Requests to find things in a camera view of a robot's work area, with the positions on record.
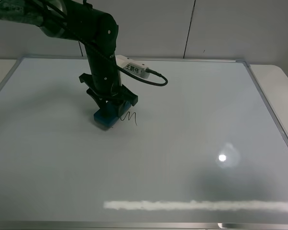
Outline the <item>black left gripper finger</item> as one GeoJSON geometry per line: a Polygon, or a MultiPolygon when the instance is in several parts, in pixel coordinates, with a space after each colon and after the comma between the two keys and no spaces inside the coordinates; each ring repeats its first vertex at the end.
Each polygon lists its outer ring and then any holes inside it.
{"type": "Polygon", "coordinates": [[[106,112],[107,111],[107,101],[104,100],[103,98],[100,98],[97,96],[91,89],[87,89],[86,93],[94,99],[96,102],[97,106],[99,107],[100,112],[106,112]]]}

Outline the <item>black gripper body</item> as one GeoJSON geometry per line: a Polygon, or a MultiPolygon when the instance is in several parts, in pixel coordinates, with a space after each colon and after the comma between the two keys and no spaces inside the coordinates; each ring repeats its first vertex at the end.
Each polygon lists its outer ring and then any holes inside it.
{"type": "Polygon", "coordinates": [[[121,84],[118,73],[115,73],[113,78],[83,73],[79,80],[80,83],[85,83],[97,96],[106,101],[118,104],[128,101],[132,106],[138,102],[138,96],[121,84]]]}

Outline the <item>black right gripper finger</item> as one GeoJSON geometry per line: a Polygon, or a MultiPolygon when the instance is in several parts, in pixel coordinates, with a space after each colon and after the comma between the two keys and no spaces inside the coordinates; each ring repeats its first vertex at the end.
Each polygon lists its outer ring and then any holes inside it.
{"type": "Polygon", "coordinates": [[[124,101],[120,104],[115,105],[115,113],[117,117],[121,117],[126,111],[130,108],[130,103],[128,101],[124,101]]]}

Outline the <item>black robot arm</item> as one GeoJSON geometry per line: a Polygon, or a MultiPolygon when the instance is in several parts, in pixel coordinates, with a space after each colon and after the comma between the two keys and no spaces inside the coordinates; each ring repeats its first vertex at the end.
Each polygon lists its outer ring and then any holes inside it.
{"type": "Polygon", "coordinates": [[[48,37],[83,43],[91,74],[80,81],[103,111],[111,104],[120,117],[127,104],[137,103],[137,95],[121,83],[115,57],[118,25],[110,14],[73,0],[0,0],[0,20],[35,25],[48,37]]]}

